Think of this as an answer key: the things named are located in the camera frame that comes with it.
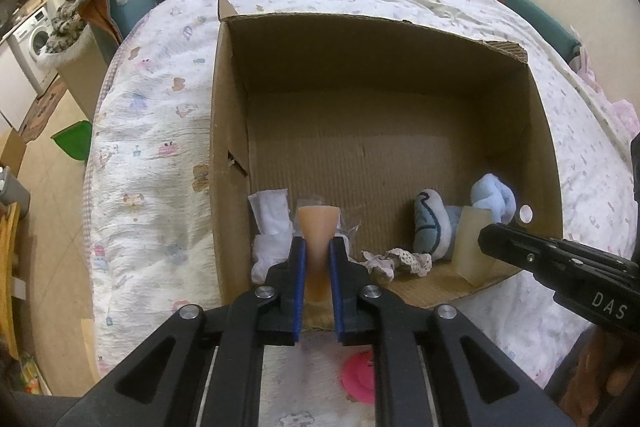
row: pink toy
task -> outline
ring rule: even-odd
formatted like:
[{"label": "pink toy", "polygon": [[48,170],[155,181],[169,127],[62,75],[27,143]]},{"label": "pink toy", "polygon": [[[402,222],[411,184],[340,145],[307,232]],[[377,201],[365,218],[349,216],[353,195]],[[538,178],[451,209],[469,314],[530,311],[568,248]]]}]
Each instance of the pink toy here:
[{"label": "pink toy", "polygon": [[345,391],[357,401],[375,403],[375,379],[373,354],[370,351],[356,353],[342,367],[340,381]]}]

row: cardboard box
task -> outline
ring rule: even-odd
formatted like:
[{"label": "cardboard box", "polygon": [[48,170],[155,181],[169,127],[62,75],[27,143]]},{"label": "cardboard box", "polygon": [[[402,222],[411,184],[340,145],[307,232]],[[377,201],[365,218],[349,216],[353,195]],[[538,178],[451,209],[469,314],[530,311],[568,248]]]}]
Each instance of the cardboard box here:
[{"label": "cardboard box", "polygon": [[[435,188],[468,204],[487,172],[531,206],[527,230],[562,237],[558,168],[526,53],[409,22],[278,13],[219,3],[210,133],[210,197],[225,303],[251,288],[247,195],[288,188],[362,206],[353,251],[411,250],[414,198]],[[498,265],[479,288],[515,273]],[[390,288],[432,307],[474,288],[438,263]]]},{"label": "cardboard box", "polygon": [[12,174],[17,176],[26,150],[27,144],[15,129],[3,134],[0,136],[0,167],[9,167]]}]

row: washing machine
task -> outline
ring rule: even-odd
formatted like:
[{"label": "washing machine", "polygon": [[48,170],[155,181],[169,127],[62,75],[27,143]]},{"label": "washing machine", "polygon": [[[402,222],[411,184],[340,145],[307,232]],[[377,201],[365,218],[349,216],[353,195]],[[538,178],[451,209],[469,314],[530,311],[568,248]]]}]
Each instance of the washing machine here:
[{"label": "washing machine", "polygon": [[44,94],[57,74],[55,69],[41,69],[36,63],[36,58],[47,43],[51,31],[52,26],[49,14],[46,7],[42,6],[27,17],[8,39],[15,59],[20,64],[38,96]]}]

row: tiled floor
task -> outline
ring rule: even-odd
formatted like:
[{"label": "tiled floor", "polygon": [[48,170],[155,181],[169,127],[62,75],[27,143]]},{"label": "tiled floor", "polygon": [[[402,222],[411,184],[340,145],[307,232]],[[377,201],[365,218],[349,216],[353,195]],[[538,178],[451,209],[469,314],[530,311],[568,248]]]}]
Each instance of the tiled floor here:
[{"label": "tiled floor", "polygon": [[85,116],[66,93],[42,134],[29,142],[18,179],[31,193],[18,227],[18,273],[28,300],[18,304],[18,342],[36,356],[54,394],[80,396],[93,384],[81,332],[92,318],[92,294],[82,240],[84,163],[50,138]]}]

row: patterned bedsheet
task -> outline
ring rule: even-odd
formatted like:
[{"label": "patterned bedsheet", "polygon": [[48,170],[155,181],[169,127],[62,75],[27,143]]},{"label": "patterned bedsheet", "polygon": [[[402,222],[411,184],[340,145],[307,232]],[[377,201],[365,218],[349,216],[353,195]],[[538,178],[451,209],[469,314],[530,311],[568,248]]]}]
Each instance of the patterned bedsheet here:
[{"label": "patterned bedsheet", "polygon": [[[529,55],[556,148],[565,237],[630,256],[636,204],[629,137],[532,26],[498,1],[230,1],[240,13],[364,14],[518,42]],[[216,7],[217,0],[163,2],[120,46],[105,79],[84,188],[102,373],[183,303],[205,309],[220,303],[207,192]],[[586,327],[527,273],[457,306],[539,385]],[[295,348],[266,351],[260,425],[359,426],[373,418],[337,383],[351,351],[323,339],[329,342],[312,334]],[[312,369],[320,376],[311,377]]]}]

